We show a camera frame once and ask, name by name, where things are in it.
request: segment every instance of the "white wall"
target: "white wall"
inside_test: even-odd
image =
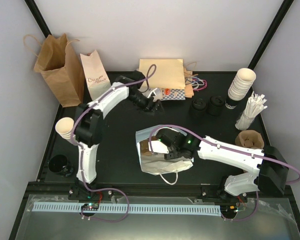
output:
[[[262,116],[271,144],[300,170],[300,0],[292,4],[255,71],[254,88],[268,99]],[[292,190],[300,210],[300,183]]]
[[[140,58],[197,61],[198,71],[247,67],[283,0],[36,0],[54,35],[99,51],[107,71]]]
[[[33,72],[25,34],[44,39],[25,1],[0,0],[0,240],[9,238],[27,183],[36,180],[58,108]]]

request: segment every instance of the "black table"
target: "black table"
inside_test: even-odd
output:
[[[147,185],[169,187],[160,177],[144,173],[140,168],[135,133],[151,126],[159,124],[179,125],[201,136],[208,135],[225,143],[234,144],[236,136],[240,133],[235,128],[235,123],[245,108],[252,90],[250,90],[245,99],[235,109],[230,110],[224,107],[221,116],[205,114],[201,119],[193,120],[189,116],[189,107],[191,101],[195,98],[202,98],[208,102],[211,96],[219,95],[226,97],[235,74],[235,72],[200,74],[200,78],[207,80],[207,88],[195,92],[194,97],[187,98],[186,100],[163,101],[164,113],[157,112],[155,115],[145,114],[127,99],[119,103],[105,118],[106,128],[104,137],[97,152],[96,172],[98,184],[112,186],[138,185],[145,188]],[[109,78],[113,81],[119,75],[126,76],[127,73],[110,73]],[[75,107],[65,108],[60,118],[74,118],[75,110]],[[268,142],[261,118],[257,117],[250,129],[261,133],[265,142]],[[54,155],[62,154],[68,157],[74,166],[75,172],[77,172],[79,162],[78,147],[71,145],[58,134],[55,135],[53,141],[52,151],[44,159],[46,172],[44,181],[71,183],[76,177],[75,174],[69,178],[53,174],[47,170],[47,162]],[[242,170],[239,168],[217,161],[202,160],[198,156],[195,156],[193,167],[179,173],[176,186],[218,186],[223,176],[238,175],[241,173]],[[175,174],[167,174],[165,177],[168,181],[173,181]]]

